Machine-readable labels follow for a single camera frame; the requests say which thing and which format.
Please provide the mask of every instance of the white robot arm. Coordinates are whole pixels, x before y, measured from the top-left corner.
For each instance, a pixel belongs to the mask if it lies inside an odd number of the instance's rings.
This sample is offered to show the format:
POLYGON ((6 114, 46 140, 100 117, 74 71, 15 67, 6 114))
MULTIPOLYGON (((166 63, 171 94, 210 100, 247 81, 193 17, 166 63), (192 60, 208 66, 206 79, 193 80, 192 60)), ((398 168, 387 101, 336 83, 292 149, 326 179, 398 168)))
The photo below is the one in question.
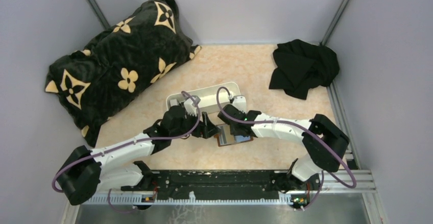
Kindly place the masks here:
MULTIPOLYGON (((81 146, 73 151, 57 173, 53 188, 64 192, 72 205, 82 204, 96 192, 111 188, 123 191, 152 190, 155 174, 141 161, 125 166, 137 158, 149 156, 170 146, 171 139, 191 134, 210 138, 219 132, 206 113, 202 121, 198 115, 199 99, 190 97, 183 104, 170 107, 163 119, 137 136, 115 145, 88 150, 81 146)), ((320 146, 313 135, 322 134, 322 140, 340 158, 349 139, 325 116, 317 114, 310 120, 272 117, 260 111, 246 111, 245 97, 230 98, 218 117, 230 125, 233 135, 274 137, 302 144, 308 154, 292 163, 285 183, 291 189, 299 189, 311 176, 322 170, 335 172, 340 163, 335 155, 320 146), (301 128, 308 128, 306 133, 301 128)))

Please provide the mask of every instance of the cream flower pattern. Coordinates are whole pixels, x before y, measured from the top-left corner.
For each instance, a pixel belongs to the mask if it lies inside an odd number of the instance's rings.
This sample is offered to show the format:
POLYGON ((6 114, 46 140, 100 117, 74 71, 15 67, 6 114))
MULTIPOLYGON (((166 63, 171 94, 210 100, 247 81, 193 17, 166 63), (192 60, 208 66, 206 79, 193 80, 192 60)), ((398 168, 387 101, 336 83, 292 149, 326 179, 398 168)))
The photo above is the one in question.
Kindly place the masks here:
POLYGON ((117 27, 115 27, 113 29, 113 33, 122 30, 123 32, 130 34, 131 33, 131 28, 129 27, 128 23, 134 18, 135 16, 126 19, 124 22, 121 21, 118 24, 116 24, 117 27))
POLYGON ((175 16, 171 8, 168 5, 157 1, 155 1, 155 5, 158 10, 155 26, 156 25, 166 26, 167 28, 171 29, 174 33, 176 33, 175 16))
POLYGON ((165 65, 165 61, 162 58, 159 58, 159 64, 158 64, 158 69, 159 69, 159 74, 157 74, 155 77, 153 77, 153 79, 150 81, 151 84, 155 83, 158 79, 164 77, 165 74, 167 74, 170 69, 172 69, 172 67, 176 65, 175 63, 171 63, 169 65, 165 65))
POLYGON ((128 72, 126 68, 121 69, 121 75, 123 80, 119 81, 117 84, 120 89, 122 90, 128 90, 130 93, 134 92, 135 90, 135 81, 138 80, 138 74, 136 71, 131 70, 128 72))
POLYGON ((90 83, 84 83, 80 80, 74 78, 65 69, 63 71, 62 83, 60 83, 60 88, 62 89, 66 100, 77 108, 81 109, 81 96, 86 91, 90 83))

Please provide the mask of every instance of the white tray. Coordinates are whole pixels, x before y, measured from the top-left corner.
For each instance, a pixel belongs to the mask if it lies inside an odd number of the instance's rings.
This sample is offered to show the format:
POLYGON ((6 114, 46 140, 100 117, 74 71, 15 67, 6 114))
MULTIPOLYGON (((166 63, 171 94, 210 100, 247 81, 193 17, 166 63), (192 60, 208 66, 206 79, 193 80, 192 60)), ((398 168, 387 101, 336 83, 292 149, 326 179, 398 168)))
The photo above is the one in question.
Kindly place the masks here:
MULTIPOLYGON (((221 86, 227 87, 233 96, 241 95, 239 86, 235 82, 228 82, 187 92, 200 98, 199 108, 202 112, 207 112, 208 114, 216 113, 220 111, 217 105, 217 90, 221 86)), ((170 100, 173 99, 177 99, 180 103, 186 100, 181 93, 169 95, 165 100, 167 110, 170 108, 170 100)), ((227 92, 225 90, 221 90, 220 92, 220 103, 222 106, 229 104, 227 92)))

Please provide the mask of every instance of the black pillow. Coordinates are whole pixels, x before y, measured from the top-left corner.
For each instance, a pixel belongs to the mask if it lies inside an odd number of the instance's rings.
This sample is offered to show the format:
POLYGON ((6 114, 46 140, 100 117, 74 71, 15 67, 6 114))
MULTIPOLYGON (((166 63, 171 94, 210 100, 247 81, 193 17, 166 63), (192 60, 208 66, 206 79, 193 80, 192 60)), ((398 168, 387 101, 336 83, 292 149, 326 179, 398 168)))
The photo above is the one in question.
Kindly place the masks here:
POLYGON ((182 33, 175 0, 150 0, 94 37, 83 51, 50 65, 45 91, 55 93, 90 146, 101 125, 167 72, 200 50, 182 33))

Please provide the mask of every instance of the tabletop surface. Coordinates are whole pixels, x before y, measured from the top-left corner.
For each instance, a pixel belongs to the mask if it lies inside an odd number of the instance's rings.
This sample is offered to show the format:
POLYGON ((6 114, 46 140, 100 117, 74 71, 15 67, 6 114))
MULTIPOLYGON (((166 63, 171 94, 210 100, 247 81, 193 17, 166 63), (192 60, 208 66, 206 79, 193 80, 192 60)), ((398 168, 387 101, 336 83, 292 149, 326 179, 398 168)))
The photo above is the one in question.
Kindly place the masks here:
MULTIPOLYGON (((268 89, 276 67, 274 49, 276 45, 203 46, 193 60, 170 71, 102 125, 96 147, 124 141, 150 127, 162 118, 169 95, 226 82, 239 85, 248 110, 292 119, 311 119, 320 113, 335 121, 325 87, 311 89, 305 101, 290 97, 283 90, 268 89)), ((215 125, 222 123, 216 113, 209 118, 215 125)), ((276 138, 254 138, 251 142, 218 147, 214 138, 190 137, 173 140, 166 149, 137 160, 152 170, 288 169, 292 161, 305 154, 303 146, 276 138)))

